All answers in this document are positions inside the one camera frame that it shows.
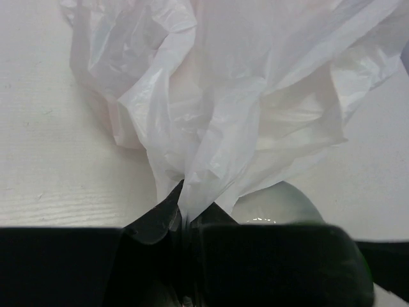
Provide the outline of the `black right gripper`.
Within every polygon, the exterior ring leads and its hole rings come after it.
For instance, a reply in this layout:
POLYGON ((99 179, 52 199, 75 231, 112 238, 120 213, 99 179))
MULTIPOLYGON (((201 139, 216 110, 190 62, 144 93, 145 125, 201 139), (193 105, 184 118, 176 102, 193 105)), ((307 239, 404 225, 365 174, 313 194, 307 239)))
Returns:
POLYGON ((408 241, 356 241, 373 281, 392 293, 408 293, 408 241))

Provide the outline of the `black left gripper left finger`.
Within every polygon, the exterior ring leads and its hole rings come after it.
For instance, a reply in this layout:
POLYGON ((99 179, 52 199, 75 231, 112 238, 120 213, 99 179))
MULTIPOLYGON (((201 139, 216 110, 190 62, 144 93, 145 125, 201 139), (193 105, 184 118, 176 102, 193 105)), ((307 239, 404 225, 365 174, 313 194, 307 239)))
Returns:
POLYGON ((1 228, 1 305, 140 306, 175 287, 180 193, 123 228, 1 228))

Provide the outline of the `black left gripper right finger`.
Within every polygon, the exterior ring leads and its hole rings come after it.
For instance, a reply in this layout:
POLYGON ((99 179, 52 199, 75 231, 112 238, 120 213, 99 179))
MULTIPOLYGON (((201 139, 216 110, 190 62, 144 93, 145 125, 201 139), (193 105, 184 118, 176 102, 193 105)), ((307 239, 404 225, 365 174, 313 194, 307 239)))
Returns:
POLYGON ((201 306, 372 306, 370 270, 339 227, 240 224, 211 205, 189 225, 201 306))

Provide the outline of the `white plastic bag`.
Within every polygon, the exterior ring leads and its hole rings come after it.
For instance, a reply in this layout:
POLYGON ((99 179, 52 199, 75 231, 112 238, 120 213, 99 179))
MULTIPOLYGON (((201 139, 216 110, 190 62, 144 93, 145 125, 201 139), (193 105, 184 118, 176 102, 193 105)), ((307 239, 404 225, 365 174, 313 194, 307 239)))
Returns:
POLYGON ((345 140, 396 70, 407 1, 62 1, 70 68, 119 146, 193 220, 345 140))

